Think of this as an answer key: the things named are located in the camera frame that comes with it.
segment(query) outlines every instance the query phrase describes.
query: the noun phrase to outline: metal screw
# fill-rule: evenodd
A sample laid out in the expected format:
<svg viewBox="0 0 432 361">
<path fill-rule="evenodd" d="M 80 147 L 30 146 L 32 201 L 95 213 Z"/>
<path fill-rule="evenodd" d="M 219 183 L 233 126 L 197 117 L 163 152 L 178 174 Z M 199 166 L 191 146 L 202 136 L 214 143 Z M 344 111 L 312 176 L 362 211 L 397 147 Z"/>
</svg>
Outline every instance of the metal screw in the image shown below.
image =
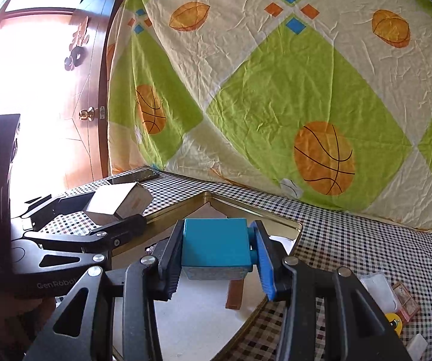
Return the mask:
<svg viewBox="0 0 432 361">
<path fill-rule="evenodd" d="M 286 257 L 283 260 L 289 266 L 296 266 L 300 262 L 297 257 Z"/>
<path fill-rule="evenodd" d="M 94 257 L 93 257 L 93 261 L 94 262 L 102 262 L 103 260 L 105 260 L 106 258 L 105 258 L 105 256 L 104 255 L 101 255 L 101 254 L 96 254 L 96 255 L 94 255 Z"/>
<path fill-rule="evenodd" d="M 102 273 L 102 268 L 100 267 L 100 266 L 91 266 L 89 269 L 88 269 L 88 274 L 91 276 L 91 277 L 97 277 L 99 274 L 101 274 Z"/>
<path fill-rule="evenodd" d="M 141 263 L 145 266 L 150 266 L 156 261 L 156 258 L 152 255 L 146 255 L 141 258 Z"/>
<path fill-rule="evenodd" d="M 351 270 L 348 269 L 347 267 L 340 267 L 338 269 L 338 274 L 343 276 L 343 277 L 349 277 L 352 273 L 351 273 Z"/>
</svg>

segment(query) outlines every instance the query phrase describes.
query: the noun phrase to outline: white eraser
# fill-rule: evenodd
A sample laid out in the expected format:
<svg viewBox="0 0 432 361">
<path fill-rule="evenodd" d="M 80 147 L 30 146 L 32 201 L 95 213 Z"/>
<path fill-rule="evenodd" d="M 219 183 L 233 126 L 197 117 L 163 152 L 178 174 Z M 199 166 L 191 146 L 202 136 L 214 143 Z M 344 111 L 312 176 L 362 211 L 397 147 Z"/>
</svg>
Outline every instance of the white eraser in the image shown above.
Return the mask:
<svg viewBox="0 0 432 361">
<path fill-rule="evenodd" d="M 406 349 L 412 361 L 420 361 L 427 346 L 428 342 L 426 339 L 424 339 L 423 336 L 418 333 L 413 337 Z"/>
</svg>

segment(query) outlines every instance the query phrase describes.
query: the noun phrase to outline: blue gripper pad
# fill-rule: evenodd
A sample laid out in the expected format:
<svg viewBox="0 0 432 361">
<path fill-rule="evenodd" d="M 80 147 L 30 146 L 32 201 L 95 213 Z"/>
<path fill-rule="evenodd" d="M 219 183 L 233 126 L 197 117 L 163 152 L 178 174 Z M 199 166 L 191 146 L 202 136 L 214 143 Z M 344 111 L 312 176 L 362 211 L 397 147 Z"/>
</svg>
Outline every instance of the blue gripper pad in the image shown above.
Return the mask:
<svg viewBox="0 0 432 361">
<path fill-rule="evenodd" d="M 253 221 L 250 225 L 254 229 L 255 249 L 258 252 L 258 273 L 263 291 L 271 301 L 279 301 L 287 290 L 284 281 L 284 267 L 282 259 L 286 256 L 284 247 L 275 247 L 260 220 Z"/>
</svg>

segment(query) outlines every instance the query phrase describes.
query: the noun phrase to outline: table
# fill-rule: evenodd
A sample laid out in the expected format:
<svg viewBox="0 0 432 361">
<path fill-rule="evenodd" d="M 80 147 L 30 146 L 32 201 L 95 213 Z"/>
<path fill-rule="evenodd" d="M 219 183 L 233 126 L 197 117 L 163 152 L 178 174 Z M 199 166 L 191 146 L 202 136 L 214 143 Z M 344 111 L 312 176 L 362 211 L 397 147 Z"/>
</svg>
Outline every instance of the table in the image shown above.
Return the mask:
<svg viewBox="0 0 432 361">
<path fill-rule="evenodd" d="M 67 196 L 88 193 L 108 184 L 99 180 L 70 190 Z M 161 172 L 159 178 L 143 182 L 154 196 L 144 214 L 153 213 L 172 203 L 203 191 L 212 191 L 255 205 L 303 224 L 297 256 L 308 265 L 323 270 L 349 267 L 356 275 L 381 271 L 394 284 L 401 281 L 421 306 L 421 311 L 403 328 L 406 344 L 421 333 L 428 341 L 422 360 L 432 357 L 432 234 L 410 230 L 352 214 L 330 211 L 306 203 L 226 183 L 200 181 Z M 59 216 L 42 231 L 49 233 L 87 234 L 97 228 L 84 213 Z M 284 305 L 268 302 L 247 334 L 226 356 L 227 361 L 266 361 L 274 359 L 283 319 Z M 324 352 L 324 305 L 316 300 L 315 360 Z"/>
</svg>

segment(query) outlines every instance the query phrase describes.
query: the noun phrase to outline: door knob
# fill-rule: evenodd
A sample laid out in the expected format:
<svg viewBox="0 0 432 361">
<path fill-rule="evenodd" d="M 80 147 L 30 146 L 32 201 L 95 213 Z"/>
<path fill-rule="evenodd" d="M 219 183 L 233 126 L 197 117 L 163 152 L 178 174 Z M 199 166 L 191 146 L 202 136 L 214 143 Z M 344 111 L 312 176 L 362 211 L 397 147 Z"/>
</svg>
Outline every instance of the door knob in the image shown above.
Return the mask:
<svg viewBox="0 0 432 361">
<path fill-rule="evenodd" d="M 81 121 L 86 121 L 89 119 L 89 121 L 92 121 L 94 119 L 94 108 L 89 107 L 87 110 L 81 110 L 79 111 L 79 119 Z"/>
</svg>

